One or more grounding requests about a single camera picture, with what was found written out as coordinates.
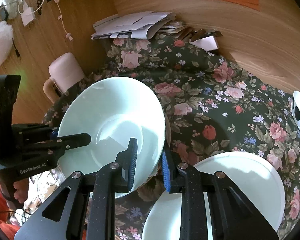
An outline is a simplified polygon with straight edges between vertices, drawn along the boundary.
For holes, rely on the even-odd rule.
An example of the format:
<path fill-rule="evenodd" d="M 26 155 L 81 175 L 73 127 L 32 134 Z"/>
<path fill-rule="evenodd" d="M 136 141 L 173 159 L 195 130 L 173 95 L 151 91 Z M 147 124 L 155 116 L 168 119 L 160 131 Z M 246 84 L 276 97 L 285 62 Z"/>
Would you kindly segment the left hand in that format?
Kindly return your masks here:
<path fill-rule="evenodd" d="M 23 204 L 29 195 L 29 178 L 14 182 L 13 187 L 15 189 L 14 198 Z"/>

